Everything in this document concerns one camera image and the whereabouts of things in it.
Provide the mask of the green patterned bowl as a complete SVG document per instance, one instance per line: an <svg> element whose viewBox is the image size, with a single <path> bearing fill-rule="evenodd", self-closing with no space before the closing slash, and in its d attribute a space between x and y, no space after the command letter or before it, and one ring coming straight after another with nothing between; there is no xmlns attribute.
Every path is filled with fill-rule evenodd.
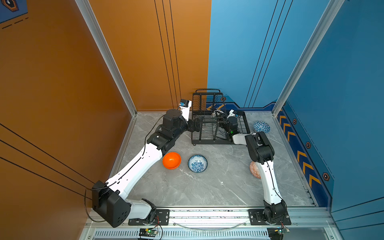
<svg viewBox="0 0 384 240"><path fill-rule="evenodd" d="M223 118L226 117L226 113L221 110L214 110L212 116L216 118Z"/></svg>

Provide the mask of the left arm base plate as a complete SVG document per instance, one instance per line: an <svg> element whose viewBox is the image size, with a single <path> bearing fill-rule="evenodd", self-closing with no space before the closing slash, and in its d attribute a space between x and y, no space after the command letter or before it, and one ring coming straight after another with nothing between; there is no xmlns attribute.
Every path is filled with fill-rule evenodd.
<svg viewBox="0 0 384 240"><path fill-rule="evenodd" d="M160 224L161 226L167 226L169 224L170 210L168 209L156 209L155 212L142 219L130 219L128 222L129 226L155 226Z"/></svg>

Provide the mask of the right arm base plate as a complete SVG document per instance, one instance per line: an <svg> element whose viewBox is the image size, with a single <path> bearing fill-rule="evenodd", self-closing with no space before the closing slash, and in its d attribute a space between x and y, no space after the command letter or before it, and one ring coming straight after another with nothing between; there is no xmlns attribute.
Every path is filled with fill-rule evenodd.
<svg viewBox="0 0 384 240"><path fill-rule="evenodd" d="M252 226L261 226L261 225L284 225L290 226L292 224L291 218L287 211L282 213L273 214L272 212L265 213L266 209L250 209L248 210L249 219Z"/></svg>

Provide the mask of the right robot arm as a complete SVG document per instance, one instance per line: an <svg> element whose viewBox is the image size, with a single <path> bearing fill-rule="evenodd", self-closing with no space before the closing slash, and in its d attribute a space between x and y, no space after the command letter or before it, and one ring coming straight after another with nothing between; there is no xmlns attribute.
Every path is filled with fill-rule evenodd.
<svg viewBox="0 0 384 240"><path fill-rule="evenodd" d="M264 190L264 210L259 219L268 225L281 224L284 226L284 221L289 220L289 215L274 171L275 150L263 131L241 134L238 128L239 115L237 111L230 111L222 127L234 144L247 146L250 158L259 170Z"/></svg>

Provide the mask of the orange bowl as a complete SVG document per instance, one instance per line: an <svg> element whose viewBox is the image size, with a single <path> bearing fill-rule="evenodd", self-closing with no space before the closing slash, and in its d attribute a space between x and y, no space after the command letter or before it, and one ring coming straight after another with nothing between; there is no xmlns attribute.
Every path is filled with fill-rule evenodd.
<svg viewBox="0 0 384 240"><path fill-rule="evenodd" d="M175 152L167 153L163 157L163 166L169 170L177 169L180 166L181 162L181 156Z"/></svg>

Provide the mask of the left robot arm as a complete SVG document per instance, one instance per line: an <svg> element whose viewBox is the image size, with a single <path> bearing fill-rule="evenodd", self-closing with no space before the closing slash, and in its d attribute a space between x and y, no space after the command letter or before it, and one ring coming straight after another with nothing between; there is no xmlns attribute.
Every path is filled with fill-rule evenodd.
<svg viewBox="0 0 384 240"><path fill-rule="evenodd" d="M145 137L140 152L116 175L106 182L98 181L92 187L92 208L111 227L120 226L125 220L141 219L152 223L157 207L146 199L130 200L131 190L141 177L175 145L186 131L200 132L200 117L191 119L189 109L168 110Z"/></svg>

